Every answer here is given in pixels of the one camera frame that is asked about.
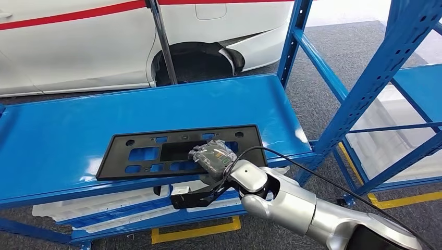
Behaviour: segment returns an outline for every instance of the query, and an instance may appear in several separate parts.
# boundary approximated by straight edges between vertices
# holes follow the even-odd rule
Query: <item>mounting hole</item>
[[[235,133],[236,138],[243,138],[244,137],[244,133],[242,132],[236,132]]]
[[[132,146],[135,143],[134,140],[128,140],[126,141],[126,146]]]

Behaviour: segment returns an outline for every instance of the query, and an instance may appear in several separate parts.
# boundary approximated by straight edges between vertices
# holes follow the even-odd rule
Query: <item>gray carpet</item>
[[[307,28],[306,33],[313,44],[321,52],[326,61],[334,69],[344,85],[351,89],[356,79],[377,50],[384,35],[384,27],[380,22],[362,22]],[[412,55],[407,61],[407,66],[421,65],[425,61],[417,55]],[[203,67],[195,62],[195,67]],[[275,72],[277,64],[253,70],[242,75]],[[207,71],[196,73],[184,70],[186,79],[205,79]],[[328,89],[314,66],[300,49],[290,83],[287,87],[290,98],[301,125],[309,139],[316,139],[327,126],[333,114],[339,107],[338,102]],[[29,102],[40,99],[62,98],[71,95],[51,95],[39,97],[7,98],[0,102],[5,104]],[[319,173],[345,184],[340,174],[336,161],[328,157],[321,166]],[[321,180],[312,178],[306,188],[316,192],[318,197],[334,201],[341,197],[343,192]],[[379,200],[405,197],[417,193],[441,190],[442,185],[426,185],[409,189],[400,189],[378,193]],[[406,207],[388,209],[387,211],[400,218],[404,223],[422,234],[436,249],[442,249],[441,218],[442,201],[432,201],[414,204]],[[371,211],[358,202],[354,209]],[[44,228],[57,228],[51,220],[46,218],[33,218],[30,208],[17,208],[0,211],[0,216],[15,218],[19,221],[38,225]],[[150,231],[139,232],[130,237],[126,235],[110,237],[94,242],[93,249],[323,249],[312,240],[297,236],[290,231],[276,226],[271,222],[241,216],[241,230],[217,235],[209,235],[193,239],[180,240],[168,243],[151,245]],[[0,249],[69,249],[69,247],[29,239],[26,237],[0,233]]]

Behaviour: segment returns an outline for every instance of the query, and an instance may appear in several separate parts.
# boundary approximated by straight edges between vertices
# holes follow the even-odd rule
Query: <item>rectangular cutout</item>
[[[187,160],[187,154],[195,146],[206,144],[206,141],[165,143],[161,150],[160,161]]]
[[[150,172],[160,172],[163,171],[163,164],[152,164]]]
[[[155,138],[155,141],[157,143],[167,142],[167,136],[157,137],[157,138]]]
[[[178,170],[192,170],[197,168],[197,164],[193,161],[174,162],[169,167],[172,171]]]
[[[238,143],[237,142],[225,142],[226,146],[231,149],[233,152],[238,152]]]
[[[203,139],[210,140],[215,136],[215,134],[203,134]]]
[[[138,173],[140,172],[140,165],[130,165],[125,168],[125,173]]]
[[[134,148],[129,153],[129,161],[155,160],[158,158],[158,147]]]

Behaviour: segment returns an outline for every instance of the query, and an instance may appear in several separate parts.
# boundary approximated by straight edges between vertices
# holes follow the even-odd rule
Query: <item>red stripe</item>
[[[258,3],[258,2],[287,2],[291,0],[158,0],[162,5],[171,4],[222,4],[222,3]],[[136,0],[126,2],[122,4],[115,4],[106,7],[100,7],[95,9],[82,10],[72,13],[66,13],[50,17],[41,17],[35,19],[28,19],[23,21],[0,23],[0,30],[9,30],[15,28],[37,26],[48,23],[65,22],[78,20],[83,18],[104,16],[119,12],[124,12],[133,9],[139,9],[146,7],[144,0]]]
[[[138,0],[138,1],[132,1],[132,2],[127,2],[127,3],[122,3],[122,4],[110,5],[110,6],[106,6],[106,7],[100,7],[100,8],[95,8],[95,9],[88,9],[88,10],[82,10],[82,11],[66,13],[66,14],[61,14],[61,15],[56,15],[56,16],[50,16],[50,17],[41,17],[41,18],[28,19],[28,20],[23,20],[23,21],[0,23],[0,30],[8,30],[8,29],[28,27],[28,26],[36,26],[36,25],[55,23],[55,22],[66,22],[66,21],[72,21],[72,20],[89,18],[89,17],[98,17],[98,16],[104,16],[104,15],[114,14],[114,13],[118,13],[118,12],[133,10],[133,9],[139,9],[139,8],[143,8],[145,6],[146,6],[146,4],[144,1]]]
[[[170,4],[238,4],[238,3],[266,3],[292,2],[293,0],[158,0],[161,5]]]

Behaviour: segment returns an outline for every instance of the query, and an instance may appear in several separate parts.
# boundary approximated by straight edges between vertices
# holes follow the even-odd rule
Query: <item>black cable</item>
[[[396,222],[397,224],[399,224],[400,226],[402,226],[403,228],[405,228],[406,230],[408,230],[411,234],[413,234],[414,236],[416,236],[416,238],[418,238],[418,239],[419,239],[420,241],[422,241],[425,245],[427,245],[431,250],[435,250],[435,248],[434,248],[433,246],[431,246],[430,243],[427,242],[422,236],[420,236],[420,235],[419,235],[418,233],[416,233],[414,230],[412,230],[412,229],[410,229],[409,227],[407,227],[407,226],[406,226],[404,223],[402,223],[400,220],[396,219],[396,217],[394,217],[394,216],[388,214],[387,212],[383,211],[382,209],[380,209],[380,208],[376,207],[375,205],[371,204],[370,202],[366,201],[366,200],[365,200],[364,198],[362,198],[361,196],[355,194],[355,192],[353,192],[353,191],[351,191],[351,190],[349,190],[349,189],[347,189],[347,188],[341,186],[340,184],[338,184],[338,183],[336,183],[336,182],[334,182],[334,181],[328,179],[327,177],[324,177],[324,176],[322,176],[322,175],[320,175],[320,174],[318,174],[318,173],[316,173],[316,172],[314,172],[314,171],[312,171],[312,170],[310,170],[310,169],[308,169],[308,168],[306,168],[306,167],[304,167],[304,166],[302,166],[302,165],[296,163],[295,161],[293,161],[293,160],[290,159],[289,157],[287,157],[287,156],[285,156],[285,155],[283,155],[283,154],[281,154],[281,153],[279,153],[279,152],[277,152],[277,151],[274,151],[273,149],[267,148],[267,147],[255,146],[255,147],[250,147],[250,148],[246,149],[244,152],[242,152],[242,154],[240,154],[240,155],[238,156],[238,158],[236,158],[236,160],[235,160],[235,161],[234,161],[234,162],[228,167],[228,169],[226,169],[226,174],[225,174],[224,177],[223,177],[223,181],[222,181],[222,184],[220,185],[220,187],[223,186],[224,182],[227,180],[227,177],[228,177],[228,176],[230,175],[230,173],[232,172],[233,166],[234,166],[234,165],[235,165],[235,164],[236,164],[236,163],[237,163],[237,162],[243,157],[243,155],[244,155],[245,153],[247,153],[247,152],[249,152],[249,151],[252,151],[252,150],[255,150],[255,149],[261,149],[261,150],[269,151],[269,152],[271,152],[271,153],[273,153],[273,154],[275,154],[275,155],[278,155],[279,157],[284,158],[285,160],[287,160],[287,161],[293,163],[294,165],[296,165],[296,166],[298,166],[298,167],[304,169],[305,171],[311,173],[312,175],[314,175],[314,176],[316,176],[316,177],[318,177],[318,178],[320,178],[320,179],[322,179],[322,180],[324,180],[324,181],[330,183],[331,185],[333,185],[333,186],[335,186],[335,187],[337,187],[337,188],[339,188],[339,189],[341,189],[341,190],[343,190],[343,191],[349,193],[350,195],[352,195],[352,196],[355,197],[356,199],[362,201],[363,203],[365,203],[365,204],[367,204],[368,206],[370,206],[372,209],[375,209],[376,211],[378,211],[379,213],[381,213],[381,214],[384,215],[385,217],[391,219],[392,221]]]

